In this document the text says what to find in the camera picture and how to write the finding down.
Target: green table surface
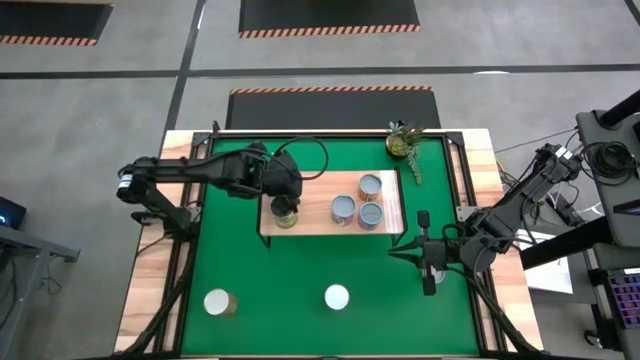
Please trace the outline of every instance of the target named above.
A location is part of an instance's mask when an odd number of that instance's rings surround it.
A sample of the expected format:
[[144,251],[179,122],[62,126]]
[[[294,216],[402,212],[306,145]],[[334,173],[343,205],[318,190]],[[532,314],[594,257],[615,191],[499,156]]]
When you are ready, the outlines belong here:
[[[409,224],[402,243],[419,233],[418,210],[430,211],[429,234],[435,238],[455,220],[441,141],[427,138],[420,144],[423,184],[418,186],[406,162],[386,155],[382,140],[323,140],[329,170],[400,167]],[[217,140],[214,151],[250,142]],[[263,142],[274,151],[283,140]],[[317,144],[293,143],[287,149],[302,171],[323,165]],[[256,233],[257,206],[257,200],[231,199],[214,187],[207,189],[184,355],[477,354],[462,277],[449,272],[435,296],[424,296],[416,268],[387,255],[389,236],[274,237],[267,249]],[[342,311],[324,303],[332,284],[349,290]],[[214,288],[237,297],[236,314],[205,311],[204,297]]]

